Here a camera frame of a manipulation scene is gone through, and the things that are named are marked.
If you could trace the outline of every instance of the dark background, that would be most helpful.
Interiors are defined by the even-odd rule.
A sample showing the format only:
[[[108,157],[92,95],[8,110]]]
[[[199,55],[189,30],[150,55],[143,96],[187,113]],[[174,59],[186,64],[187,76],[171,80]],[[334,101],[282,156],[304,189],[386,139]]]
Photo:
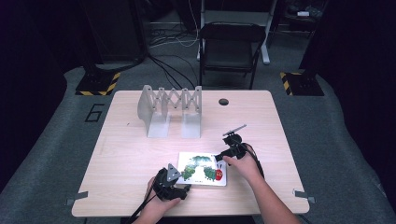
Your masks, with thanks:
[[[318,71],[333,87],[351,136],[395,208],[393,9],[384,2],[329,1],[301,67]],[[0,10],[3,188],[62,101],[64,73],[82,66],[76,52],[95,63],[103,58],[77,0],[7,0]]]

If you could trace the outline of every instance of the yellow and black hazard tape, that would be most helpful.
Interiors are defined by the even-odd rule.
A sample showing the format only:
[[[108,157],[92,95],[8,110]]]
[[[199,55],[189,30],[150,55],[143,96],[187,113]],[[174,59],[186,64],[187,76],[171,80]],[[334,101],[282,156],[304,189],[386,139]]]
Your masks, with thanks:
[[[286,77],[286,74],[300,75],[301,73],[284,73],[284,72],[280,73],[280,77],[282,78],[283,87],[285,88],[286,94],[287,95],[293,95],[293,92],[291,91],[291,87],[290,87],[290,84],[289,84],[288,79]]]
[[[76,95],[110,95],[111,92],[113,92],[114,88],[116,88],[119,77],[120,73],[114,75],[106,91],[76,91]]]

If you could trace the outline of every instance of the human arm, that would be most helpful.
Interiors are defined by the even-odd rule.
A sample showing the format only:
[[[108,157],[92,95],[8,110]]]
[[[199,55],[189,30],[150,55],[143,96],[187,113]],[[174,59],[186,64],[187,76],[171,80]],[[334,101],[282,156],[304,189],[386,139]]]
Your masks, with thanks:
[[[253,149],[246,145],[247,149],[253,153]],[[300,223],[298,218],[289,208],[277,197],[268,183],[260,174],[256,162],[249,153],[240,160],[223,157],[224,161],[232,165],[239,174],[246,179],[251,186],[264,223]]]
[[[175,198],[171,201],[161,201],[161,199],[159,199],[156,196],[156,193],[154,190],[152,190],[151,192],[149,192],[150,187],[152,185],[154,181],[154,177],[152,177],[150,179],[150,181],[148,182],[148,189],[146,192],[146,196],[148,193],[150,193],[148,199],[151,199],[151,201],[149,201],[146,206],[143,208],[143,210],[140,212],[140,216],[139,218],[134,222],[134,224],[140,224],[140,223],[144,223],[144,224],[154,224],[157,223],[162,217],[163,215],[170,210],[171,208],[175,207],[178,203],[180,203],[181,199],[180,198]]]

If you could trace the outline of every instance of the black cable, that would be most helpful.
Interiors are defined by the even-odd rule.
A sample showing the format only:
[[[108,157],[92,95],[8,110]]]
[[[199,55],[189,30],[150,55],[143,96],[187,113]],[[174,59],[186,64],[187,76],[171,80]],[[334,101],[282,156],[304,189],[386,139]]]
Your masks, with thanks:
[[[305,216],[303,216],[303,215],[298,215],[300,218],[302,218],[307,224],[312,224],[312,222],[310,222],[309,220],[308,220],[308,218],[306,218]]]
[[[176,68],[174,68],[174,67],[172,67],[171,65],[169,65],[169,64],[167,64],[167,63],[165,63],[165,62],[163,62],[163,61],[161,61],[161,60],[159,60],[159,59],[153,57],[152,55],[149,55],[148,57],[149,57],[152,61],[154,61],[157,65],[159,65],[159,66],[163,69],[163,71],[165,72],[165,74],[168,75],[169,77],[171,77],[181,89],[183,89],[183,88],[181,87],[181,85],[180,85],[180,84],[175,80],[175,78],[163,67],[163,65],[166,65],[167,67],[171,68],[172,70],[174,70],[175,72],[177,72],[178,74],[180,74],[181,76],[183,76],[184,78],[186,78],[187,81],[189,81],[190,84],[192,85],[192,88],[195,89],[195,86],[194,86],[194,84],[190,81],[190,79],[187,78],[187,77],[186,77],[185,75],[183,75],[182,73],[180,73],[178,70],[176,70]]]
[[[154,196],[152,196],[149,199],[149,195],[151,194],[152,189],[154,188],[154,183],[155,183],[155,179],[152,181],[151,187],[148,190],[148,194],[146,195],[145,200],[143,200],[143,202],[136,209],[136,211],[134,211],[134,213],[128,218],[128,220],[125,221],[125,224],[131,224],[133,221],[135,221],[137,214],[139,214],[139,212],[143,210],[143,208],[146,206],[146,204],[148,204],[153,198],[155,198],[157,196],[157,193],[156,193]]]
[[[155,55],[155,56],[156,56],[156,57],[162,57],[162,56],[163,56],[163,57],[177,57],[177,58],[179,58],[180,60],[183,60],[184,62],[186,62],[186,63],[190,66],[191,71],[194,73],[195,81],[197,82],[197,86],[198,86],[198,76],[195,74],[194,68],[192,67],[192,65],[191,65],[191,63],[190,63],[189,61],[183,59],[183,58],[180,57],[180,56],[174,55],[174,54],[160,54],[160,55]]]
[[[182,74],[181,72],[179,72],[178,70],[176,70],[176,68],[172,67],[171,65],[169,65],[169,64],[167,64],[167,63],[164,63],[163,61],[161,61],[161,60],[159,60],[159,59],[157,59],[157,58],[156,58],[156,60],[157,60],[158,62],[160,62],[160,63],[165,64],[167,67],[169,67],[170,69],[174,70],[175,72],[179,73],[181,76],[183,76],[184,78],[186,78],[187,81],[189,81],[190,84],[192,85],[192,88],[195,89],[195,86],[194,86],[194,84],[192,84],[192,82],[190,81],[190,79],[187,78],[185,75],[183,75],[183,74]]]
[[[181,57],[178,57],[178,58],[181,59],[181,60],[183,60],[184,62],[186,62],[186,63],[188,63],[188,64],[190,65],[190,68],[191,68],[192,72],[194,73],[195,78],[196,78],[196,81],[197,81],[197,83],[198,83],[198,79],[197,79],[197,76],[196,76],[196,74],[195,74],[195,72],[194,72],[194,70],[193,70],[193,68],[192,68],[192,65],[191,65],[187,60],[182,59]],[[195,85],[192,84],[192,82],[190,81],[190,79],[187,78],[187,77],[186,77],[185,75],[183,75],[182,73],[180,73],[179,71],[177,71],[176,68],[172,67],[171,65],[169,65],[169,64],[167,64],[167,63],[164,63],[163,61],[161,61],[161,60],[159,60],[159,59],[157,59],[157,58],[156,58],[156,60],[159,61],[159,62],[161,62],[161,63],[163,63],[163,64],[165,64],[167,67],[171,68],[172,70],[174,70],[175,72],[179,73],[181,76],[183,76],[184,78],[186,78],[186,79],[190,82],[190,84],[192,85],[192,88],[195,89]]]
[[[160,67],[163,69],[163,71],[165,72],[166,78],[167,78],[168,76],[171,77],[171,78],[176,82],[176,84],[182,89],[181,85],[180,85],[180,84],[175,80],[175,78],[163,67],[162,64],[160,64],[159,62],[157,62],[157,59],[156,59],[156,58],[152,57],[151,55],[149,55],[148,57],[149,57],[154,63],[156,63],[158,66],[160,66]]]
[[[163,29],[163,28],[152,29],[152,30],[151,30],[151,34],[152,34],[153,32],[156,32],[156,31],[164,31],[164,34],[165,34],[166,31],[175,32],[175,31],[176,31],[175,28],[177,28],[177,27],[178,27],[178,24],[174,25],[174,27],[172,27],[172,28],[170,28],[170,29]]]
[[[164,37],[161,37],[161,38],[158,38],[158,39],[155,39],[154,41],[150,41],[150,46],[153,48],[153,47],[157,47],[157,46],[160,46],[160,45],[162,45],[162,44],[170,44],[170,43],[180,43],[182,46],[184,46],[184,47],[190,47],[190,46],[192,46],[197,40],[198,40],[198,26],[197,26],[197,22],[196,22],[196,20],[195,20],[195,18],[194,18],[194,16],[193,16],[193,13],[192,13],[192,9],[191,9],[191,2],[190,2],[190,0],[189,0],[189,6],[190,6],[190,12],[191,12],[191,15],[192,15],[192,18],[193,18],[193,20],[194,20],[194,24],[195,24],[195,30],[196,30],[196,32],[195,32],[195,35],[194,35],[194,40],[186,40],[186,41],[182,41],[181,39],[182,38],[184,38],[184,37],[186,37],[186,36],[189,36],[191,33],[190,33],[190,31],[188,30],[188,29],[186,29],[186,30],[183,30],[183,27],[185,27],[184,25],[183,25],[183,22],[182,22],[182,19],[180,18],[180,16],[179,16],[179,26],[180,26],[180,33],[179,34],[177,34],[177,35],[169,35],[169,36],[164,36]],[[174,38],[174,39],[176,39],[177,40],[177,42],[166,42],[165,40],[167,40],[167,39],[169,39],[169,38]],[[185,45],[183,45],[182,44],[182,42],[193,42],[192,44],[190,44],[190,45],[188,45],[188,46],[185,46]]]
[[[125,65],[123,67],[118,67],[118,68],[110,68],[110,69],[104,69],[104,68],[99,68],[99,67],[97,67],[97,68],[99,70],[105,71],[105,72],[118,73],[118,72],[128,70],[130,68],[133,68],[133,67],[137,66],[138,64],[140,64],[142,61],[143,61],[143,59],[135,59],[131,64]]]
[[[264,171],[262,170],[262,164],[260,163],[259,159],[257,158],[257,154],[256,151],[253,149],[253,147],[251,145],[249,145],[248,143],[240,143],[238,141],[236,141],[235,139],[230,138],[232,141],[234,141],[237,145],[242,146],[245,151],[250,154],[250,156],[253,158],[253,160],[256,162],[257,168],[259,168],[259,172],[262,175],[262,178],[265,179],[264,177]],[[247,147],[245,147],[245,145],[251,147],[251,149],[253,150],[253,152],[251,152]]]
[[[168,39],[182,39],[184,37],[189,36],[189,33],[187,31],[182,31],[178,34],[174,35],[166,35],[165,33],[163,35],[157,35],[157,38],[153,38],[149,41],[150,46],[155,46],[161,43],[165,43],[166,40]]]

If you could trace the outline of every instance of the wooden table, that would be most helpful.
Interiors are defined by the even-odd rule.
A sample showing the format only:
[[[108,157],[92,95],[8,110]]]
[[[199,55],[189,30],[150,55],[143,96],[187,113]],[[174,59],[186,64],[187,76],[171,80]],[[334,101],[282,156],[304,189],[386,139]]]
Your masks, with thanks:
[[[118,91],[92,153],[79,192],[87,198],[75,201],[75,217],[128,217],[143,202],[147,183],[168,163],[177,166],[178,153],[228,149],[223,134],[246,124],[237,133],[251,144],[265,173],[265,179],[295,214],[308,212],[307,199],[293,190],[304,191],[288,141],[269,91],[203,91],[202,135],[181,138],[181,109],[172,115],[167,138],[147,138],[143,120],[137,117],[141,91]],[[220,105],[219,99],[229,100]],[[186,200],[167,216],[258,215],[260,210],[248,182],[227,167],[227,186],[193,186]]]

